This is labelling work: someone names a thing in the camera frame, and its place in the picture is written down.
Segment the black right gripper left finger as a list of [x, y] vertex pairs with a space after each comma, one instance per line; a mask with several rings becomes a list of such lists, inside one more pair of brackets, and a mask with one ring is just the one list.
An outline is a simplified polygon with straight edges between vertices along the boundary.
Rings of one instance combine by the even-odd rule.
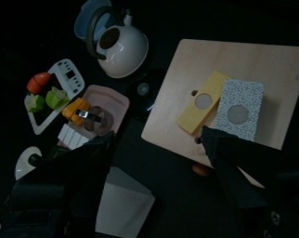
[[0, 238], [96, 238], [114, 133], [41, 163], [14, 183]]

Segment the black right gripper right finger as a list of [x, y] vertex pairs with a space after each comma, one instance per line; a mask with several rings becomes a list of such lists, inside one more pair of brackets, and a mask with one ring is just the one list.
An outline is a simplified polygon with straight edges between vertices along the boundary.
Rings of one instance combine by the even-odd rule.
[[234, 210], [237, 238], [299, 238], [299, 159], [208, 126], [201, 141]]

